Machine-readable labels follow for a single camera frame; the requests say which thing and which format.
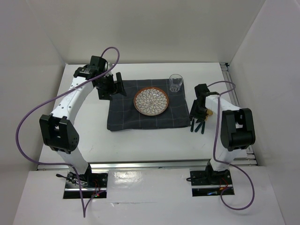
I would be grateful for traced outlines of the clear plastic cup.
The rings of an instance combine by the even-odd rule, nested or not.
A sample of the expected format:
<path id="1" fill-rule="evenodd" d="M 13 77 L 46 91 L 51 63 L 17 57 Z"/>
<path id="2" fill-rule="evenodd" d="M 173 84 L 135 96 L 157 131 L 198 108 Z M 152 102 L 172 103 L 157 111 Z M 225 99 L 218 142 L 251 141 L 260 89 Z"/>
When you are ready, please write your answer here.
<path id="1" fill-rule="evenodd" d="M 178 92 L 182 86 L 183 77 L 179 74 L 172 74 L 169 77 L 170 91 Z"/>

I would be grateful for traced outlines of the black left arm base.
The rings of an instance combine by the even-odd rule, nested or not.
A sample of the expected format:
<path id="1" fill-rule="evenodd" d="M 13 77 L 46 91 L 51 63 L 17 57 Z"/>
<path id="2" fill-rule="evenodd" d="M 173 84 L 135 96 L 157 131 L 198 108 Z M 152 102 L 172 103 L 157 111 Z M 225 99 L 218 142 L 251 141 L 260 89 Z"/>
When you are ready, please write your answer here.
<path id="1" fill-rule="evenodd" d="M 56 174 L 56 177 L 65 179 L 63 199 L 80 199 L 79 182 L 74 173 L 67 175 Z M 101 199 L 107 197 L 108 173 L 92 173 L 85 181 L 80 180 L 83 199 L 91 197 Z"/>

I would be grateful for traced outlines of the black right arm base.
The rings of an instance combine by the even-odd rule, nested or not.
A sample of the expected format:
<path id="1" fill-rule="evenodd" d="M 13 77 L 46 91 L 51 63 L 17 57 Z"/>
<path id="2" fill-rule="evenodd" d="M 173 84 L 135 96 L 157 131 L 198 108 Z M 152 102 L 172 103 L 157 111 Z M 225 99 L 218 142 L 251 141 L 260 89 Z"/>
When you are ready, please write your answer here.
<path id="1" fill-rule="evenodd" d="M 192 196 L 217 196 L 224 191 L 223 195 L 235 195 L 233 182 L 229 170 L 214 172 L 209 169 L 190 171 L 186 178 L 191 183 Z"/>

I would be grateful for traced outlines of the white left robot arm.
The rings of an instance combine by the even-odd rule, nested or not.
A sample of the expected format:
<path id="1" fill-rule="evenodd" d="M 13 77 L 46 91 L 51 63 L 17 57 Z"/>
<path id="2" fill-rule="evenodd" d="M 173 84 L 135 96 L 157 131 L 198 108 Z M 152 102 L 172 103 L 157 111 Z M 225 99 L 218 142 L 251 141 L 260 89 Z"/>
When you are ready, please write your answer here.
<path id="1" fill-rule="evenodd" d="M 98 90 L 101 100 L 111 100 L 115 94 L 126 95 L 121 73 L 113 75 L 109 68 L 107 64 L 79 67 L 74 73 L 71 92 L 49 115 L 42 115 L 39 120 L 44 144 L 62 157 L 71 178 L 82 187 L 89 186 L 93 176 L 90 164 L 78 149 L 79 134 L 74 127 L 77 113 L 94 89 Z"/>

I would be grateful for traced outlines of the floral plate orange rim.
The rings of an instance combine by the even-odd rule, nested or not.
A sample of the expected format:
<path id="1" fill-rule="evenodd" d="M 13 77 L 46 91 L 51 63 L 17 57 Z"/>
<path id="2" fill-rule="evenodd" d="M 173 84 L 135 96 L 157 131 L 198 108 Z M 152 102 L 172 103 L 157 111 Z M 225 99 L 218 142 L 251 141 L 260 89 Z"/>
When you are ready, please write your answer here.
<path id="1" fill-rule="evenodd" d="M 162 114 L 169 106 L 168 95 L 160 88 L 146 87 L 134 96 L 136 110 L 146 116 Z"/>

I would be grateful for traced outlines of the gold fork green handle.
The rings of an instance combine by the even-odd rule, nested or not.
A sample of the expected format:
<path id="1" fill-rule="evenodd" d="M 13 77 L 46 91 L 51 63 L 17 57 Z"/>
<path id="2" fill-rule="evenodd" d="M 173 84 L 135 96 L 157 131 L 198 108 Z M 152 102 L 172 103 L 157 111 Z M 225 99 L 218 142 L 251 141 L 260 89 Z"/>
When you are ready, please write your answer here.
<path id="1" fill-rule="evenodd" d="M 191 122 L 190 132 L 194 131 L 194 124 L 195 124 L 195 119 L 193 118 Z"/>

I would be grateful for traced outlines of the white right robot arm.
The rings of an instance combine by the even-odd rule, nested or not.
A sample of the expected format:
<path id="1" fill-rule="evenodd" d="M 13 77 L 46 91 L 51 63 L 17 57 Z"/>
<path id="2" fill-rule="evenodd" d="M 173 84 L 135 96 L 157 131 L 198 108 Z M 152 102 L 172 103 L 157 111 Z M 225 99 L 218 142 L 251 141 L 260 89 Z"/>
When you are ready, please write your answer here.
<path id="1" fill-rule="evenodd" d="M 192 184 L 204 181 L 211 185 L 222 184 L 229 175 L 230 163 L 255 143 L 253 115 L 249 108 L 234 106 L 214 92 L 201 94 L 194 100 L 189 117 L 204 125 L 211 114 L 217 115 L 218 125 L 213 157 L 206 165 L 204 178 L 192 175 Z"/>

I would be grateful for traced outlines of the dark checked cloth napkin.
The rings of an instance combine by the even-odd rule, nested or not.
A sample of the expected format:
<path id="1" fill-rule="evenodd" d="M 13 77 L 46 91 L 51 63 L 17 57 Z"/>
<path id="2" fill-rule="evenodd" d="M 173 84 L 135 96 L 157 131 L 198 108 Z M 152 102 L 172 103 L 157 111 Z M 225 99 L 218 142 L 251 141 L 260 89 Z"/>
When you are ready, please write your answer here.
<path id="1" fill-rule="evenodd" d="M 125 80 L 126 96 L 112 96 L 107 118 L 107 129 L 115 132 L 127 129 L 165 129 L 190 126 L 189 110 L 185 100 L 184 85 L 178 92 L 170 91 L 169 79 Z M 168 108 L 157 116 L 139 113 L 134 106 L 136 93 L 146 87 L 162 89 L 169 98 Z"/>

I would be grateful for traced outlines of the gold spoon green handle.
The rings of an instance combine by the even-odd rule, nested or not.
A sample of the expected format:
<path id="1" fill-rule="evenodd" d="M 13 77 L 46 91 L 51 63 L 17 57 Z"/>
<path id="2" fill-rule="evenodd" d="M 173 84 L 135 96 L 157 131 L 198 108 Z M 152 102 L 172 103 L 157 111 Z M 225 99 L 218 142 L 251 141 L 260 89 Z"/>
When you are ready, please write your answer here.
<path id="1" fill-rule="evenodd" d="M 206 121 L 207 121 L 208 117 L 211 116 L 212 114 L 213 114 L 213 112 L 208 109 L 204 120 L 201 122 L 201 124 L 202 124 L 201 125 L 201 134 L 204 134 Z"/>

